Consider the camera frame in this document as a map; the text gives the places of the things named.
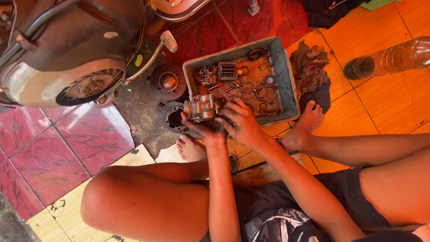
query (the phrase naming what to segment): gray plastic tray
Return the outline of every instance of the gray plastic tray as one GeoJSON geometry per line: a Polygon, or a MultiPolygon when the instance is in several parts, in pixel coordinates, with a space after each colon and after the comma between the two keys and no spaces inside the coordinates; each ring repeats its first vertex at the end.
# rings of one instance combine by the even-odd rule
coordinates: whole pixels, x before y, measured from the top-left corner
{"type": "MultiPolygon", "coordinates": [[[[300,108],[295,93],[295,82],[292,72],[290,71],[291,63],[288,59],[287,50],[282,48],[282,42],[279,37],[270,36],[208,56],[186,61],[182,65],[182,69],[185,74],[190,98],[204,94],[204,91],[202,91],[203,87],[195,81],[194,73],[205,66],[218,66],[218,62],[222,61],[238,62],[238,66],[249,66],[250,74],[241,77],[242,83],[251,81],[254,83],[254,86],[258,86],[258,83],[262,82],[264,76],[272,74],[276,77],[276,85],[278,86],[278,90],[276,90],[277,97],[271,100],[274,101],[274,105],[268,105],[266,109],[281,109],[282,112],[258,118],[258,122],[263,127],[287,122],[289,120],[296,120],[300,117],[300,108]],[[272,53],[270,58],[260,58],[254,62],[247,60],[247,54],[256,48],[271,48],[272,53]]],[[[228,81],[219,81],[219,83],[220,82],[223,83],[223,85],[215,91],[212,91],[214,94],[228,96],[228,100],[233,98],[232,96],[240,96],[245,103],[253,107],[254,114],[259,113],[258,106],[262,102],[254,98],[255,94],[253,97],[252,94],[243,94],[240,92],[239,88],[226,93],[224,90],[229,87],[228,81]]]]}

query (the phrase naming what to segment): plastic bottle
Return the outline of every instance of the plastic bottle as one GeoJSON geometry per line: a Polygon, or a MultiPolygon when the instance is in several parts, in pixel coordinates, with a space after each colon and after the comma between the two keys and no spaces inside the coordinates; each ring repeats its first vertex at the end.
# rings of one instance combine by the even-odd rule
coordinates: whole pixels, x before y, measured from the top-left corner
{"type": "Polygon", "coordinates": [[[344,74],[350,80],[358,80],[428,66],[430,37],[425,36],[353,59],[345,66],[344,74]]]}

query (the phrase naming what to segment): white spot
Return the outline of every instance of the white spot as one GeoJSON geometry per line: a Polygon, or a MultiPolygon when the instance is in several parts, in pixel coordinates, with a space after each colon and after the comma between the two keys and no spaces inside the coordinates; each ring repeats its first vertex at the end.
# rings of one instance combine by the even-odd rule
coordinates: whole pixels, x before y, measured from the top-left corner
{"type": "Polygon", "coordinates": [[[118,33],[117,32],[106,32],[103,36],[107,39],[111,39],[111,38],[118,37],[118,33]]]}

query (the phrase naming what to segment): bare foot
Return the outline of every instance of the bare foot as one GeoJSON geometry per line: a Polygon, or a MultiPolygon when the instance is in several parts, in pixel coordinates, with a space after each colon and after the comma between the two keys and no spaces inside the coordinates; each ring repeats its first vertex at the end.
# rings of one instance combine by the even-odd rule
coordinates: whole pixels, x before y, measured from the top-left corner
{"type": "Polygon", "coordinates": [[[207,160],[208,155],[203,144],[199,144],[185,134],[180,135],[180,139],[176,141],[178,153],[183,160],[188,162],[207,160]]]}
{"type": "Polygon", "coordinates": [[[298,122],[282,138],[282,147],[286,151],[300,150],[306,139],[323,124],[323,109],[311,100],[307,103],[305,110],[298,122]]]}

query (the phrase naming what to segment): greasy hand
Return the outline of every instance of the greasy hand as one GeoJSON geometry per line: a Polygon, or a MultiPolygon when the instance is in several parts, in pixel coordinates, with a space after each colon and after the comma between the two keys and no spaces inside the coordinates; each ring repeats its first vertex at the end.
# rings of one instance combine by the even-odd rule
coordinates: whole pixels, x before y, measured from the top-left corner
{"type": "Polygon", "coordinates": [[[203,142],[226,142],[227,131],[223,124],[217,121],[203,121],[200,123],[194,123],[193,121],[187,120],[187,116],[184,112],[181,112],[182,124],[187,126],[191,131],[195,132],[203,142]]]}
{"type": "Polygon", "coordinates": [[[234,97],[227,102],[220,111],[220,115],[229,118],[234,125],[222,117],[217,117],[215,120],[222,123],[230,136],[248,149],[257,148],[259,143],[268,137],[253,113],[239,97],[234,97]]]}

